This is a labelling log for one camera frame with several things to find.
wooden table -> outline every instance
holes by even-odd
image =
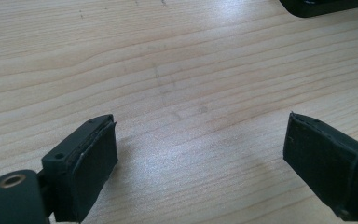
[[[290,111],[358,140],[358,9],[0,1],[0,175],[117,121],[119,164],[84,223],[342,223],[282,159]]]

screw hole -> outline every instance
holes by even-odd
[[[20,184],[22,181],[24,181],[24,179],[25,175],[11,175],[1,181],[0,187],[3,189],[8,189]]]
[[[54,156],[55,159],[59,160],[59,159],[62,159],[63,158],[63,154],[62,153],[57,153],[55,156]]]

black plastic bracket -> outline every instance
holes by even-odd
[[[293,15],[301,18],[358,7],[358,0],[280,0]]]
[[[345,221],[358,221],[358,142],[333,127],[291,113],[283,158]]]
[[[117,164],[112,115],[90,119],[42,159],[37,174],[20,170],[0,177],[0,224],[81,222]]]

black device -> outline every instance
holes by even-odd
[[[291,113],[283,158],[344,221],[358,221],[358,142],[307,116]]]
[[[280,0],[293,15],[301,18],[358,7],[358,0]]]
[[[0,177],[0,224],[81,222],[117,164],[112,115],[90,119],[42,158],[43,170]]]

light wooden surface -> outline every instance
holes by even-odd
[[[0,1],[0,175],[117,121],[119,164],[84,223],[342,223],[282,160],[292,110],[358,140],[358,9]]]

